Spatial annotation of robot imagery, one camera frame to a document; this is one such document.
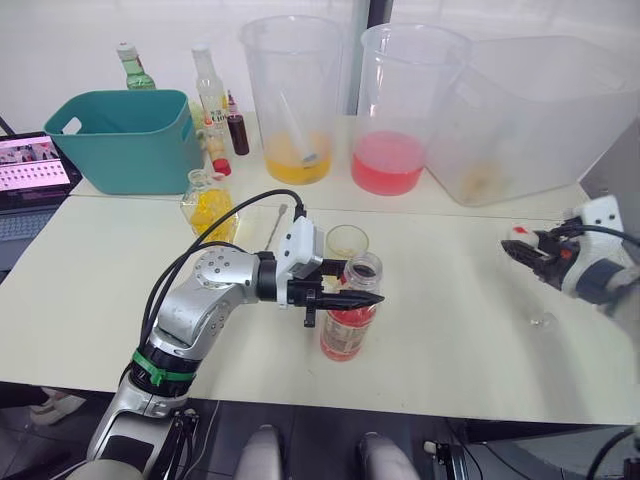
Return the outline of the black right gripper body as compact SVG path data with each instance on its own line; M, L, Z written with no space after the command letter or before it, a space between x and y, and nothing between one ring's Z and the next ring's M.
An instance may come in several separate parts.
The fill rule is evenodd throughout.
M561 290L567 272L576 262L576 242L555 237L556 245L537 245L537 249L547 256L547 261L544 266L535 268L535 274L539 280Z

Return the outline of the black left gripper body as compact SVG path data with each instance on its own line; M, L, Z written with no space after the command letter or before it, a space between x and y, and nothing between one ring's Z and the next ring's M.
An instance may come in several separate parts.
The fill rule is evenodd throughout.
M287 283L288 304L305 309L305 328L316 326L316 314L325 308L324 300L321 266L313 267L308 273L294 275Z

